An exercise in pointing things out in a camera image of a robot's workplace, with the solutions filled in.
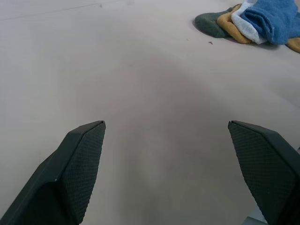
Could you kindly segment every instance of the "white floor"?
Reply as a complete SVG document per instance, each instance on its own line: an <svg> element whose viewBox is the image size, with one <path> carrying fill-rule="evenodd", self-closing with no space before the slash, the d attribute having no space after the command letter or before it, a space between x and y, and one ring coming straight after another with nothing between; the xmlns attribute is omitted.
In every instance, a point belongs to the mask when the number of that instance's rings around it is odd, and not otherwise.
<svg viewBox="0 0 300 225"><path fill-rule="evenodd" d="M240 225L255 204L227 123L298 148L300 54L193 27L238 3L1 1L0 216L69 130L105 120L84 225Z"/></svg>

